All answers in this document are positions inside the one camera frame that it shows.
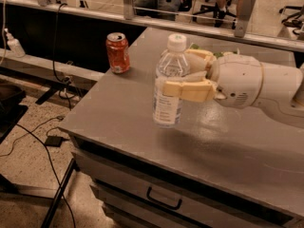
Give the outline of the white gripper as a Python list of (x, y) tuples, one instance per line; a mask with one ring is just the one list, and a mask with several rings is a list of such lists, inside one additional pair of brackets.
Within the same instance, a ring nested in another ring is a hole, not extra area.
[(211, 51), (203, 49), (187, 49), (185, 57), (191, 70), (211, 68), (207, 78), (218, 86), (209, 80), (166, 81), (161, 90), (163, 95), (200, 103), (213, 100), (217, 92), (215, 101), (222, 106), (233, 108), (250, 106), (257, 98), (262, 85), (263, 70), (256, 58), (229, 54), (216, 60)]

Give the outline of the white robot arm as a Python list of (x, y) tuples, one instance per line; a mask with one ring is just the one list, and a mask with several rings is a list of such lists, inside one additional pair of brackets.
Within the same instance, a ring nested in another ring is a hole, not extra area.
[(303, 70), (228, 53), (210, 66), (192, 54), (193, 73), (163, 82), (161, 93), (190, 102), (214, 100), (225, 107), (261, 109), (269, 118), (304, 127)]

